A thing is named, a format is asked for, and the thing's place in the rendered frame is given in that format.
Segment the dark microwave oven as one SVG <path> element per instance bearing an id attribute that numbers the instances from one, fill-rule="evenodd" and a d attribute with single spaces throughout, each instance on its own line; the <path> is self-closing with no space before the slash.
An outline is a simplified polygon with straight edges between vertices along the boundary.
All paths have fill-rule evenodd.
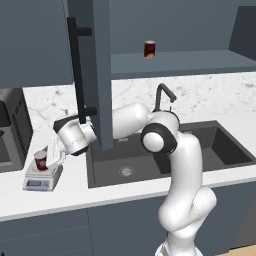
<path id="1" fill-rule="evenodd" d="M 32 136 L 23 90 L 0 89 L 0 173 L 23 169 Z"/>

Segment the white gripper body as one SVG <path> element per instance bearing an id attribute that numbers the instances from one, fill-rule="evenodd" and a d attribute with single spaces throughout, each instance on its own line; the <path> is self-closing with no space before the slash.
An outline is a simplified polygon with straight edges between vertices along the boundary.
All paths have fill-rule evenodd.
<path id="1" fill-rule="evenodd" d="M 58 137 L 53 137 L 46 148 L 46 166 L 54 168 L 61 165 L 66 158 L 66 149 Z"/>

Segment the red food can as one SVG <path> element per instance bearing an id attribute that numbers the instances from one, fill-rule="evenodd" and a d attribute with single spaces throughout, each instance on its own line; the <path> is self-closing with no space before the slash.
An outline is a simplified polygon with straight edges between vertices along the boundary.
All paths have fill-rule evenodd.
<path id="1" fill-rule="evenodd" d="M 144 57 L 154 58 L 155 57 L 156 42 L 147 40 L 144 42 Z"/>
<path id="2" fill-rule="evenodd" d="M 39 171 L 47 170 L 46 160 L 47 160 L 47 153 L 43 150 L 37 151 L 34 154 L 34 160 L 36 163 L 36 167 Z"/>

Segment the grey lower cabinet run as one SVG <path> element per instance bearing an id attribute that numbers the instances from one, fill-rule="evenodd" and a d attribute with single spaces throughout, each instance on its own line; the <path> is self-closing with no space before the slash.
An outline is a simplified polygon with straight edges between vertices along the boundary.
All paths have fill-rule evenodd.
<path id="1" fill-rule="evenodd" d="M 256 181 L 214 193 L 217 205 L 195 239 L 204 256 L 232 246 L 256 198 Z M 166 238 L 157 218 L 165 196 L 0 222 L 0 256 L 154 256 Z"/>

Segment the dark grey sink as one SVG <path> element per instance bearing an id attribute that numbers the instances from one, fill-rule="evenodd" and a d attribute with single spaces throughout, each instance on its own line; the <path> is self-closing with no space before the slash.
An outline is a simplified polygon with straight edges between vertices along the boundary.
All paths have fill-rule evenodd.
<path id="1" fill-rule="evenodd" d="M 184 123 L 180 131 L 199 139 L 204 172 L 256 164 L 256 158 L 216 120 Z M 113 146 L 102 151 L 98 141 L 90 145 L 86 154 L 89 188 L 171 176 L 168 157 L 147 152 L 139 133 L 114 140 Z"/>

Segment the grey closed cabinet door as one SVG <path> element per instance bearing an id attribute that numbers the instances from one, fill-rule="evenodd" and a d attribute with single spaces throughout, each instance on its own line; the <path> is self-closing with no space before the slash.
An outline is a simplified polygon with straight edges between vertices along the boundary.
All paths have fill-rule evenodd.
<path id="1" fill-rule="evenodd" d="M 0 88 L 73 82 L 67 0 L 0 0 Z"/>

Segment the black tap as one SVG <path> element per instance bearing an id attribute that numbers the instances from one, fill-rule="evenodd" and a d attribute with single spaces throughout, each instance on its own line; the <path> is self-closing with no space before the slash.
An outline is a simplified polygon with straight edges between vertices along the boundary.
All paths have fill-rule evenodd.
<path id="1" fill-rule="evenodd" d="M 160 83 L 156 90 L 155 107 L 153 109 L 154 112 L 160 111 L 162 93 L 165 93 L 168 96 L 171 103 L 174 103 L 177 100 L 176 95 L 164 83 Z"/>

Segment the white digital scale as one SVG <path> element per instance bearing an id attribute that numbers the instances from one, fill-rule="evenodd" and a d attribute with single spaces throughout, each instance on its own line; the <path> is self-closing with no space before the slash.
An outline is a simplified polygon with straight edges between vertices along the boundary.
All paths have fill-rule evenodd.
<path id="1" fill-rule="evenodd" d="M 26 173 L 23 182 L 23 189 L 28 191 L 53 191 L 62 174 L 63 166 L 54 169 L 40 171 L 32 162 Z"/>

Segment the grey wall cabinet shelf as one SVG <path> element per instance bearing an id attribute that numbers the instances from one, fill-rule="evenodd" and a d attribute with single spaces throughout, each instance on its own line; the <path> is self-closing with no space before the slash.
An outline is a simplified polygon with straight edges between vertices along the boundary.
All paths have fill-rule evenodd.
<path id="1" fill-rule="evenodd" d="M 256 0 L 109 0 L 109 15 L 114 79 L 256 71 Z"/>

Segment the grey open cabinet door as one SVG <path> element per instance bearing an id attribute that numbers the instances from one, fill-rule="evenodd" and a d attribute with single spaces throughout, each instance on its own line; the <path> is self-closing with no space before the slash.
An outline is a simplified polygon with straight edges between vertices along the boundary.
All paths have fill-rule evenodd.
<path id="1" fill-rule="evenodd" d="M 83 106 L 95 107 L 91 117 L 95 134 L 103 150 L 112 148 L 111 58 L 109 0 L 67 0 L 68 18 L 77 35 L 77 51 L 83 93 Z"/>

